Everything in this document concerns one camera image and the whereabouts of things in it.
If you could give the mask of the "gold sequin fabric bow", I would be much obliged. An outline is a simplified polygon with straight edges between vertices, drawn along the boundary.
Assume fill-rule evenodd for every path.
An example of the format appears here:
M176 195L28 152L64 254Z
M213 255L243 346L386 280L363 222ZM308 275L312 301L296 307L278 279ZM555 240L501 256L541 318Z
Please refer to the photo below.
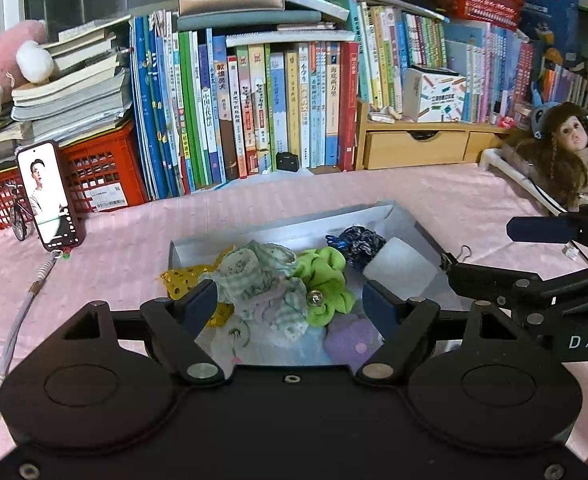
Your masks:
M187 268L168 270L159 275L159 281L165 285L167 293L172 300L179 300L199 284L199 280L204 274L217 270L223 258L233 249L234 246L220 252L213 264L196 264L196 266L188 266ZM231 304L221 304L221 302L218 302L215 313L211 315L211 318L207 322L207 327L223 327L227 324L233 313L234 307Z

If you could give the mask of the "lilac fuzzy cloth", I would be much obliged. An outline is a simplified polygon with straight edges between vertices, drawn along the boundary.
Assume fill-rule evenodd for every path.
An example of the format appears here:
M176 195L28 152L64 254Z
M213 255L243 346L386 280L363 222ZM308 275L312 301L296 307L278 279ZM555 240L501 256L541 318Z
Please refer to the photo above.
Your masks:
M337 314L327 326L323 349L333 364L348 365L356 372L382 343L383 337L366 316Z

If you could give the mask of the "blue sparkly scrunchie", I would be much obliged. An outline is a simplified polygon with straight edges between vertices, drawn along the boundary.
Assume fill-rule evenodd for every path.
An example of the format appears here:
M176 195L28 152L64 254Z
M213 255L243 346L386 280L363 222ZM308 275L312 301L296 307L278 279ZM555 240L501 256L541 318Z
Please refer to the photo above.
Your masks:
M352 269L359 272L364 270L386 244L384 237L364 226L351 226L338 235L326 234L325 241L344 256Z

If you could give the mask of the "green checked baby cloth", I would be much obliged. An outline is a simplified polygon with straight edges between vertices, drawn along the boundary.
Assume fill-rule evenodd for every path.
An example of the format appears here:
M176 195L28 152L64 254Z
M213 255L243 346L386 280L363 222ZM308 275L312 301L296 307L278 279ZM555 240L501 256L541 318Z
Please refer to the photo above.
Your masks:
M252 240L226 254L203 278L216 284L218 301L231 304L242 320L296 341L309 327L307 289L295 275L297 264L289 248Z

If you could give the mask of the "lime green fabric flower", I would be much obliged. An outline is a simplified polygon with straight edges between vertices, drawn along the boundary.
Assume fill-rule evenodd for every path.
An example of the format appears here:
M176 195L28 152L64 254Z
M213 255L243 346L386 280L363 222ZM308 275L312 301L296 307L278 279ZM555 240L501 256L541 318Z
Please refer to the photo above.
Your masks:
M333 247L308 249L297 256L294 276L306 286L310 326L324 327L336 313L351 312L356 299L346 287L345 268L345 257Z

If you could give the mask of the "small black binder clip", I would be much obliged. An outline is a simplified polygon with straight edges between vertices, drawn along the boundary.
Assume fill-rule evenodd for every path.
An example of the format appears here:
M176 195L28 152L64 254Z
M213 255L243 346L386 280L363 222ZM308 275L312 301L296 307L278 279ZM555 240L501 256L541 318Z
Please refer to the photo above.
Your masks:
M440 255L440 269L448 272L453 266L456 266L459 263L465 263L465 261L471 258L472 255L472 248L466 244L463 244L456 254L443 252Z

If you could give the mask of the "white shallow box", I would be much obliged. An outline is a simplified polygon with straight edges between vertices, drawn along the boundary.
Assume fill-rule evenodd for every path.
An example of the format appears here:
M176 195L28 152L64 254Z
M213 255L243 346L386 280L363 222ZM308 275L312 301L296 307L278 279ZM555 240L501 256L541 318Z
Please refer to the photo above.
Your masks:
M434 300L445 310L463 311L471 303L449 287L445 273L439 269L440 248L409 211L395 203L352 206L322 214L271 221L262 226L214 232L213 234L172 240L169 245L169 268L180 269L195 264L210 264L220 252L231 246L241 247L252 240L282 245L299 254L305 249L325 246L326 234L338 235L351 226L364 226L389 240L398 237L429 262L437 266L434 280L422 297ZM365 314L361 295L367 279L350 266L345 269L347 289L356 296L351 313ZM196 338L204 350L230 374L236 365L316 366L333 364L323 349L327 327L308 328L296 341L289 341L256 322L246 322L232 315L221 328L205 328Z

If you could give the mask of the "red plastic crate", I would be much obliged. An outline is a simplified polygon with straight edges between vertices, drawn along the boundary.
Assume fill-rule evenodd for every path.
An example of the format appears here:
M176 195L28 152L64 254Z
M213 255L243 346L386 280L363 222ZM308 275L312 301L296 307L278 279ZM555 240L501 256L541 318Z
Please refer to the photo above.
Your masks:
M149 200L137 153L134 122L108 130L60 150L65 181L78 214L138 206ZM14 162L0 168L0 230L9 227L13 195L8 186L21 184Z

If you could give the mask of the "wooden drawer organizer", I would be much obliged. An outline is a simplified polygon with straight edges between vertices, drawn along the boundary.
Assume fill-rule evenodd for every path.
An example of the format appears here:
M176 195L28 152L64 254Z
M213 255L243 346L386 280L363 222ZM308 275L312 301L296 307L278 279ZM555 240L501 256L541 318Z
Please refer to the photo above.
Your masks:
M468 122L409 122L358 103L356 170L472 164L511 130Z

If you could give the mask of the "miniature bicycle model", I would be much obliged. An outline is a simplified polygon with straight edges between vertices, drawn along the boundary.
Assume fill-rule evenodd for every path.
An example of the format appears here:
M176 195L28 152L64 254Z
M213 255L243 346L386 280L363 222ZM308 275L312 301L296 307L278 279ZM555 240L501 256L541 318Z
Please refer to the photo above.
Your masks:
M12 199L9 206L9 223L16 239L23 242L29 234L28 223L34 221L33 214L20 194L18 185L15 182L8 182L5 186Z

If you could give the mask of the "smartphone on stand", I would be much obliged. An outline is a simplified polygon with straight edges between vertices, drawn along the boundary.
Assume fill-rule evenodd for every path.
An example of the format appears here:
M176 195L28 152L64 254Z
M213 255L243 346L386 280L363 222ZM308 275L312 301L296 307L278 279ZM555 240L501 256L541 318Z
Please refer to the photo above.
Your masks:
M80 246L85 238L84 227L66 188L57 143L45 141L22 148L16 162L43 248L54 252Z

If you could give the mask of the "row of upright books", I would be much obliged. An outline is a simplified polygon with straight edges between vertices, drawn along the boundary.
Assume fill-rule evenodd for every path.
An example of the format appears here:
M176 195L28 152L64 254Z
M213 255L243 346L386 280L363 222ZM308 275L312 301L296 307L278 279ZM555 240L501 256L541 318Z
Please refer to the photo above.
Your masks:
M355 167L358 0L130 22L133 114L151 200L280 170Z

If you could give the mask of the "white patterned box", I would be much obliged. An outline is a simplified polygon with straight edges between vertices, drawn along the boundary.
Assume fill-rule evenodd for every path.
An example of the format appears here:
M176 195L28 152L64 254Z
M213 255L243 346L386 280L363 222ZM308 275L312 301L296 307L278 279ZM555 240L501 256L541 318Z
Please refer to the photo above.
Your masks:
M460 122L466 78L451 72L408 68L402 84L402 114L413 122Z

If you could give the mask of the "right row of books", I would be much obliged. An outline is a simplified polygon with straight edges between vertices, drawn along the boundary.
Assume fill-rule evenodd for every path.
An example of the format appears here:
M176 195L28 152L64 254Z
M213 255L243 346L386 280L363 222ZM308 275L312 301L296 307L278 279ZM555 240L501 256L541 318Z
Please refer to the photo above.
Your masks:
M544 43L515 30L449 18L393 0L352 0L351 27L359 46L358 92L376 114L402 114L408 68L451 72L466 78L460 122L503 128L546 103L588 105L586 68L544 56Z

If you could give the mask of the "red basket on books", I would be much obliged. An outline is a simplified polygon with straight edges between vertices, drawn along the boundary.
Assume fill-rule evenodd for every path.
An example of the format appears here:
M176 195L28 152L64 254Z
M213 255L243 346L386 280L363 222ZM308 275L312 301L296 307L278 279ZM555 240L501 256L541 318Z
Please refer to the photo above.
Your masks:
M515 30L521 18L523 0L436 0L449 18L473 20Z

